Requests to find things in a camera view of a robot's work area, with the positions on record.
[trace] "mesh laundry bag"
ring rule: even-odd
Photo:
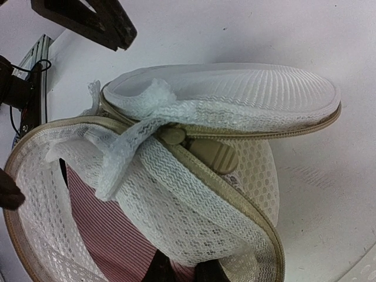
[[[34,281],[106,281],[72,217],[59,159],[174,263],[218,260],[228,281],[283,281],[267,139],[333,123],[340,96],[329,81],[285,66],[182,65],[91,91],[100,95],[91,116],[38,127],[6,164],[26,196],[6,213],[8,229]]]

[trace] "zipper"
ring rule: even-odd
[[[39,133],[43,130],[46,130],[46,129],[63,127],[63,126],[73,126],[73,125],[77,125],[77,124],[80,124],[80,123],[88,123],[88,124],[103,126],[105,128],[108,128],[108,129],[116,132],[117,134],[121,134],[126,129],[128,129],[131,125],[134,125],[136,123],[136,121],[134,121],[134,122],[133,121],[132,122],[124,122],[122,120],[121,121],[120,120],[114,120],[114,119],[103,117],[103,116],[80,116],[80,117],[76,117],[76,118],[72,118],[72,119],[57,120],[57,121],[54,121],[54,122],[49,122],[49,123],[46,123],[44,125],[38,126],[38,127],[34,128],[32,131],[30,131],[28,134],[26,134],[26,136],[24,136],[17,143],[17,145],[14,147],[14,149],[13,149],[13,151],[12,151],[12,153],[11,153],[11,155],[10,155],[6,165],[5,165],[5,171],[7,173],[9,173],[10,175],[13,175],[12,170],[15,169],[15,168],[13,168],[14,162],[18,160],[17,156],[18,156],[20,149],[23,146],[25,146],[25,144],[32,137],[34,137],[37,133]],[[188,145],[186,143],[187,142],[186,140],[187,139],[185,138],[183,142],[175,144],[175,146],[169,145],[169,144],[166,144],[166,146],[170,147],[170,150],[171,150],[171,152],[173,152],[173,155],[179,155],[180,157],[183,157],[184,162],[189,163],[189,165],[192,166],[193,170],[194,169],[200,170],[200,168],[198,166],[196,166],[197,161],[194,158],[194,157],[196,157],[196,155],[190,151],[190,147],[192,147],[193,145],[192,144]],[[186,151],[184,151],[184,145],[188,147],[188,149]],[[197,144],[197,145],[198,145],[197,146],[198,148],[200,148],[202,146],[202,144]],[[246,208],[246,206],[241,205],[245,209],[244,212],[250,210],[251,208],[254,209],[255,211],[257,211],[257,214],[258,214],[257,219],[255,218],[253,220],[256,220],[256,221],[259,222],[258,224],[260,225],[260,227],[266,232],[268,237],[271,238],[274,247],[277,248],[276,254],[278,254],[278,258],[277,258],[278,269],[277,269],[276,282],[282,282],[283,278],[284,278],[285,255],[284,255],[284,252],[283,252],[282,243],[280,241],[279,235],[278,235],[275,227],[272,225],[272,223],[270,222],[268,217],[264,214],[264,212],[261,209],[259,209],[255,204],[253,204],[252,201],[250,201],[249,199],[246,199],[243,195],[241,195],[238,192],[235,192],[234,190],[232,191],[232,193],[238,194],[241,198],[243,198],[244,201],[246,201],[248,204],[251,205],[251,207],[249,207],[249,208]],[[12,240],[14,242],[16,242],[17,235],[13,233],[12,228],[9,227],[9,226],[10,225],[8,225],[9,233],[12,237]],[[15,246],[16,249],[19,250],[18,256],[22,256],[22,250],[19,248],[19,245],[17,243],[14,243],[14,244],[16,245]]]
[[[100,93],[100,102],[104,111],[108,112],[111,116],[125,123],[126,125],[133,126],[138,122],[137,120],[130,119],[129,117],[124,116],[116,109],[114,109],[114,107],[106,101],[103,92]],[[285,132],[241,132],[238,130],[215,129],[206,126],[183,125],[180,123],[170,124],[167,127],[174,129],[183,129],[185,131],[186,137],[192,139],[281,139],[306,135],[320,131],[328,127],[329,125],[332,125],[340,117],[341,109],[342,106],[340,103],[334,113],[329,115],[329,117],[321,120],[319,123],[309,125],[302,129],[288,130]]]

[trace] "white surface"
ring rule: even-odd
[[[104,84],[144,66],[262,62],[331,79],[342,89],[341,119],[320,133],[273,141],[272,148],[286,281],[344,274],[376,241],[376,2],[145,0],[124,7],[139,31],[128,51],[70,32],[55,42],[50,120],[89,108],[88,82]]]

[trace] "striped cloth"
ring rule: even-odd
[[[70,167],[66,169],[73,218],[94,262],[109,282],[141,282],[156,248],[116,202],[98,200],[94,189]],[[194,268],[171,265],[178,282],[194,281]]]

